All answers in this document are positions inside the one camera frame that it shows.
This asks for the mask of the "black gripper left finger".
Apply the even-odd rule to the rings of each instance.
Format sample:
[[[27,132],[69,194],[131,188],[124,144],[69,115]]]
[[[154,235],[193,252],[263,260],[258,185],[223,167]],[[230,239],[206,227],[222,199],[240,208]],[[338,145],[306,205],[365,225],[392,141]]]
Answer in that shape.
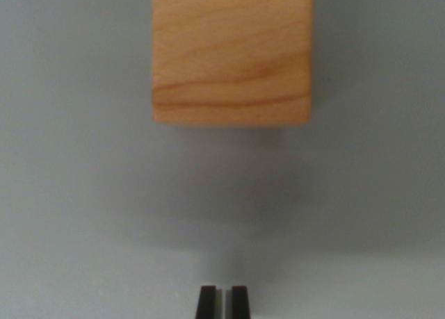
[[[202,286],[195,319],[223,319],[223,291],[217,286]]]

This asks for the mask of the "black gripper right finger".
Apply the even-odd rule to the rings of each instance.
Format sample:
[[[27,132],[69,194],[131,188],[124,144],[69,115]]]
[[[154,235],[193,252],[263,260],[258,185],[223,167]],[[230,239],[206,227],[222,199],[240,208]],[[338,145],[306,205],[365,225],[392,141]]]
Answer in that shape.
[[[232,286],[225,293],[226,319],[251,319],[248,288]]]

